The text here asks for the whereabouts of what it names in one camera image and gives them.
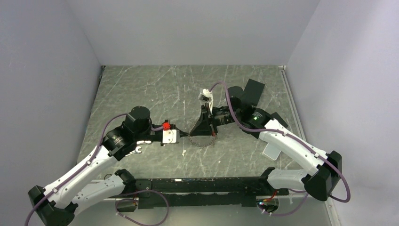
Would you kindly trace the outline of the steel ring disc with keyrings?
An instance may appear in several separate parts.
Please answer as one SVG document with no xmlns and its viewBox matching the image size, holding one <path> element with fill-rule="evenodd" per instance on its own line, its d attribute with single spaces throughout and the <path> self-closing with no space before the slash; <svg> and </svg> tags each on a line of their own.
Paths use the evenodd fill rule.
<svg viewBox="0 0 399 226">
<path fill-rule="evenodd" d="M 217 138 L 216 135 L 217 135 L 216 133 L 212 133 L 211 135 L 206 135 L 206 136 L 205 135 L 194 136 L 189 134 L 188 139 L 193 145 L 203 148 L 203 147 L 213 146 L 216 142 Z"/>
</svg>

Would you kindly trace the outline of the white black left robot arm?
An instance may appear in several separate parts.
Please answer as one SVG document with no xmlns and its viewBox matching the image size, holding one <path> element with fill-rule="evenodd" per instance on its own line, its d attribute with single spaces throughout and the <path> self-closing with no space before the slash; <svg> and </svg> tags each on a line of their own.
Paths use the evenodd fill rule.
<svg viewBox="0 0 399 226">
<path fill-rule="evenodd" d="M 120 126 L 103 130 L 94 149 L 71 170 L 46 186 L 34 186 L 28 192 L 32 204 L 24 225 L 29 225 L 34 214 L 46 226 L 67 226 L 85 209 L 114 195 L 128 198 L 136 191 L 134 176 L 126 169 L 117 170 L 107 180 L 93 184 L 102 171 L 118 163 L 133 152 L 139 141 L 174 144 L 187 137 L 174 124 L 164 121 L 154 125 L 150 110 L 136 106 L 124 117 Z"/>
</svg>

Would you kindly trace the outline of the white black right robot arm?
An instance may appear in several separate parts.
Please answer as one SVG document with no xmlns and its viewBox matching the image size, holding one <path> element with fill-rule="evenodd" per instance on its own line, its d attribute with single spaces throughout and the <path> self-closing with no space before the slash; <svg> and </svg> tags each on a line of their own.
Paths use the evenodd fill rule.
<svg viewBox="0 0 399 226">
<path fill-rule="evenodd" d="M 233 86 L 225 89 L 226 106 L 214 107 L 211 89 L 203 89 L 199 99 L 204 101 L 200 117 L 189 132 L 190 137 L 216 136 L 218 127 L 235 123 L 245 133 L 266 142 L 264 154 L 276 159 L 285 153 L 297 162 L 299 170 L 272 169 L 259 183 L 264 195 L 271 195 L 277 189 L 293 189 L 306 192 L 319 201 L 332 198 L 348 202 L 351 192 L 342 173 L 342 156 L 310 145 L 288 130 L 288 124 L 278 113 L 268 113 L 257 107 L 264 86 L 256 85 L 244 89 Z"/>
</svg>

